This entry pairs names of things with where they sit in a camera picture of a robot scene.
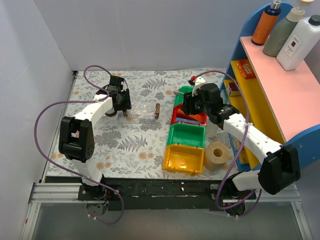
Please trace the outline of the clear glass cup brown band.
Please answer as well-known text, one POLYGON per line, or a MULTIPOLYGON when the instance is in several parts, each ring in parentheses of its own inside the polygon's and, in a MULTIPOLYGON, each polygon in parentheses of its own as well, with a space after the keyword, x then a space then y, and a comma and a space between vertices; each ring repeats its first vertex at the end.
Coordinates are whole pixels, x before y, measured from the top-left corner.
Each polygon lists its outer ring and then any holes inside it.
POLYGON ((118 112, 117 112, 117 111, 114 111, 114 112, 112 112, 112 113, 107 113, 107 112, 106 112, 105 115, 106 115, 108 118, 114 119, 114 118, 117 118, 118 112))

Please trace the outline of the clear glass tray brown handles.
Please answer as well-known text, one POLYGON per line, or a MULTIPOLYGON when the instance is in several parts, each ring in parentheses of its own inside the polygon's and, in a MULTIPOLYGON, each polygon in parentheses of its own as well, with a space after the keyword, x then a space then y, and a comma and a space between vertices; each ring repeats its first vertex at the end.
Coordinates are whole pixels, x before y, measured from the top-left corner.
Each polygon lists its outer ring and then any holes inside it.
POLYGON ((159 103, 133 103, 131 109, 123 111, 123 116, 131 120, 158 120, 160 106, 159 103))

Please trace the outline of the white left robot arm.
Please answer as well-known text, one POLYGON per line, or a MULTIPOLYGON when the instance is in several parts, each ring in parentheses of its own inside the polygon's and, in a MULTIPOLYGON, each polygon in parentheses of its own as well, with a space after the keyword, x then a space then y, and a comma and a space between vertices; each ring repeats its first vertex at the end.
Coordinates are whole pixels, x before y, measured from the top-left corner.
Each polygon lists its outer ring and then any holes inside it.
POLYGON ((58 150, 75 165, 82 175, 82 184, 90 187, 89 194, 95 200, 103 199, 107 191, 100 183, 103 174, 92 159, 95 150, 93 128, 102 117, 114 117, 118 112, 127 117, 131 108, 126 80, 112 75, 109 84, 96 92, 92 103, 74 116, 61 120, 58 150))

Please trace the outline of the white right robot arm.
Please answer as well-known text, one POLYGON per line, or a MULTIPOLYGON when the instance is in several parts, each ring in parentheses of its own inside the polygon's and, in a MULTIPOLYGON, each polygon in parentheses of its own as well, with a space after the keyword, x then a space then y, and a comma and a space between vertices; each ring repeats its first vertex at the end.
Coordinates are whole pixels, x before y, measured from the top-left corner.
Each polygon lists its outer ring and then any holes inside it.
POLYGON ((246 190, 264 190, 275 195, 301 177, 298 150, 291 144, 283 146, 267 137, 239 110, 225 104, 218 86, 197 79, 192 92, 183 95, 181 110, 186 115, 204 113, 210 122, 244 143, 259 160, 261 168, 233 176, 226 186, 227 195, 237 199, 246 190))

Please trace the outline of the blue toothpaste tube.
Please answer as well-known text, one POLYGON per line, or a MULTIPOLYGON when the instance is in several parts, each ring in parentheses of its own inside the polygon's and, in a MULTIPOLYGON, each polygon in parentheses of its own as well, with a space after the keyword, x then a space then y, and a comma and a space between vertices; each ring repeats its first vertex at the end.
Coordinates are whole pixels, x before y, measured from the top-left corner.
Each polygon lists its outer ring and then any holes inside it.
POLYGON ((186 119, 186 118, 179 118, 179 117, 177 117, 175 119, 175 121, 182 122, 182 123, 196 124, 196 125, 200 125, 202 123, 201 121, 197 121, 197 120, 193 120, 193 119, 186 119))

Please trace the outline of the clear plastic cup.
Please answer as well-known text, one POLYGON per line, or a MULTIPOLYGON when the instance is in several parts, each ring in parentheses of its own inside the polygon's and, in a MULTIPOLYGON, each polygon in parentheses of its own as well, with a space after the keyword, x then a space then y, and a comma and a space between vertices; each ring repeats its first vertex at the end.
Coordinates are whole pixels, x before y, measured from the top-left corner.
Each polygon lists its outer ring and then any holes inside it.
POLYGON ((210 120, 207 121, 206 123, 206 136, 207 137, 214 137, 218 130, 219 130, 219 126, 212 123, 210 120))

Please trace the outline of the green plastic bin far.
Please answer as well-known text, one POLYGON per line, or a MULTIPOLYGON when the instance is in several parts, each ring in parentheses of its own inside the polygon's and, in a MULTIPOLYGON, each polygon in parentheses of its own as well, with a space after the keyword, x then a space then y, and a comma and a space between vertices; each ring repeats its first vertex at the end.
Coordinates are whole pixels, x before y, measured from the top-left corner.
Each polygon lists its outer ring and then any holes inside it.
POLYGON ((174 106, 182 104, 184 101, 184 93, 190 93, 192 92, 192 90, 193 90, 192 86, 182 86, 178 90, 174 90, 173 91, 173 93, 175 94, 174 106))

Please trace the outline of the green plastic bin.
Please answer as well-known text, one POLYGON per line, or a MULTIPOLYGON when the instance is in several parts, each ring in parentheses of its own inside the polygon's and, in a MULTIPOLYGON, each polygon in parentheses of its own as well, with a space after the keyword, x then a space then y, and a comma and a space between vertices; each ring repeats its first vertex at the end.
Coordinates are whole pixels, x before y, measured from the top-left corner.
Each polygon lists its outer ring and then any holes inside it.
POLYGON ((180 144, 204 148, 205 139, 205 126, 178 122, 170 126, 167 145, 180 144))
POLYGON ((174 106, 182 104, 184 101, 184 93, 190 93, 192 92, 192 90, 193 90, 192 86, 182 86, 178 90, 174 90, 173 91, 173 93, 175 94, 174 106))

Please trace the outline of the red plastic bin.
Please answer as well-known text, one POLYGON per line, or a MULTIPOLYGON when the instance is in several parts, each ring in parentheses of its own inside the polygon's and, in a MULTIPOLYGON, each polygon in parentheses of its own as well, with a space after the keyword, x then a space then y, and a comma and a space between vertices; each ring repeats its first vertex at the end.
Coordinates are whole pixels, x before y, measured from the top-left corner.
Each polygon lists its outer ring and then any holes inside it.
POLYGON ((186 115, 181 110, 182 104, 178 104, 173 108, 172 117, 170 124, 173 125, 175 123, 185 123, 185 124, 193 124, 206 126, 207 125, 207 115, 204 113, 199 113, 196 115, 186 115))

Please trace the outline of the toilet paper roll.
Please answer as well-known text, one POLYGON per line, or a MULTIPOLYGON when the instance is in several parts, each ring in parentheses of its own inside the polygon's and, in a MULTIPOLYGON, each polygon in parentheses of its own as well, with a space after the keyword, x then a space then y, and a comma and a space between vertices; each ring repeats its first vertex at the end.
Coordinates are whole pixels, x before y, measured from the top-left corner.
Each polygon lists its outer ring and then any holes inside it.
POLYGON ((220 170, 229 160, 230 151, 222 142, 212 142, 204 152, 203 164, 211 172, 220 170))

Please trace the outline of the yellow plastic bin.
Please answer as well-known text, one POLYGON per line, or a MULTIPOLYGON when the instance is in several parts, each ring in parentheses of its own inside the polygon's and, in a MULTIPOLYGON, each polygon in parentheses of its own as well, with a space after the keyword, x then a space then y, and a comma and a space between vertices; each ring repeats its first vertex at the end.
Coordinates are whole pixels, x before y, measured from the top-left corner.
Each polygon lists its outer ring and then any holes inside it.
POLYGON ((172 173, 195 176, 203 173, 205 149, 197 146, 171 144, 165 149, 162 169, 172 173))

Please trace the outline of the blue shelf unit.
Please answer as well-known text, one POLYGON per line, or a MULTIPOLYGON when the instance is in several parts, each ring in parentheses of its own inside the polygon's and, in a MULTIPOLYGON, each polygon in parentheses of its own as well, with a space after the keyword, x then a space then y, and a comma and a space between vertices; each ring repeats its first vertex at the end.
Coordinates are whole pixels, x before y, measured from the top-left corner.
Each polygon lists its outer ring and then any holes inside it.
POLYGON ((320 84, 305 61, 286 71, 275 57, 263 53, 263 47, 251 37, 264 8, 257 9, 244 23, 226 69, 221 91, 237 80, 243 96, 231 96, 230 102, 242 114, 249 114, 257 129, 284 145, 293 145, 299 153, 301 174, 320 167, 320 84), (237 61, 248 59, 256 78, 245 79, 237 61))

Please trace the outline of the grey pump bottle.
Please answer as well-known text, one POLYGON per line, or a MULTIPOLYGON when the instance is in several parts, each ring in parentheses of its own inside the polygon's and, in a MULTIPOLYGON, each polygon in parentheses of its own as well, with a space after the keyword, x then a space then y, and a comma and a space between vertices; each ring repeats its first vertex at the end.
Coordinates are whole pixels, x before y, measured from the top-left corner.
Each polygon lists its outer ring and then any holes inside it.
POLYGON ((308 7, 312 2, 314 2, 314 0, 298 0, 298 6, 293 7, 286 17, 276 24, 269 38, 264 44, 262 52, 265 55, 276 57, 279 54, 293 29, 305 15, 305 8, 308 7))

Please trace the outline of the white square bottle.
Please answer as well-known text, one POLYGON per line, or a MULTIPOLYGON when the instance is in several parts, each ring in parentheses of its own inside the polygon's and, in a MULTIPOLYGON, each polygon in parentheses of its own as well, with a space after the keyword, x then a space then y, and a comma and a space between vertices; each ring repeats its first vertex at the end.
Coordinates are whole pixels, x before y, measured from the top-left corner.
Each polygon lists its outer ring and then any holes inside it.
POLYGON ((276 60, 284 70, 295 70, 319 40, 320 16, 304 17, 291 32, 276 60))

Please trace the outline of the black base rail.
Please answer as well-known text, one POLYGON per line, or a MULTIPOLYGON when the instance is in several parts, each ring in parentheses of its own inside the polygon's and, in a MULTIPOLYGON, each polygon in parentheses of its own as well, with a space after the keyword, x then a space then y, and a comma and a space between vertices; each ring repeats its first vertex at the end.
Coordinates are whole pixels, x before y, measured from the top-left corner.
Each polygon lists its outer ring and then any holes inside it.
POLYGON ((109 186, 79 187, 80 201, 108 201, 110 211, 208 209, 216 211, 219 180, 104 178, 109 186))

